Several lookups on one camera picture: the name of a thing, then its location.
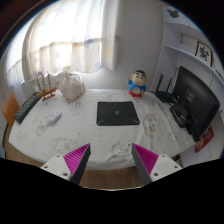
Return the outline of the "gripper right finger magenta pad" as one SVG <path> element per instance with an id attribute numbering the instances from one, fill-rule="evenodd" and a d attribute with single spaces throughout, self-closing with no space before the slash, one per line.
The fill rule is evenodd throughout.
<path id="1" fill-rule="evenodd" d="M 166 154 L 157 155 L 137 144 L 132 144 L 131 153 L 144 185 L 182 169 L 181 166 Z"/>

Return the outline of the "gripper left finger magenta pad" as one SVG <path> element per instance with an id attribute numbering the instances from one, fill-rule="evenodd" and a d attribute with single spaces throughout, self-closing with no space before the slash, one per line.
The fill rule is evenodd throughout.
<path id="1" fill-rule="evenodd" d="M 90 145 L 86 144 L 66 155 L 55 155 L 42 166 L 42 169 L 72 183 L 79 184 L 90 154 Z"/>

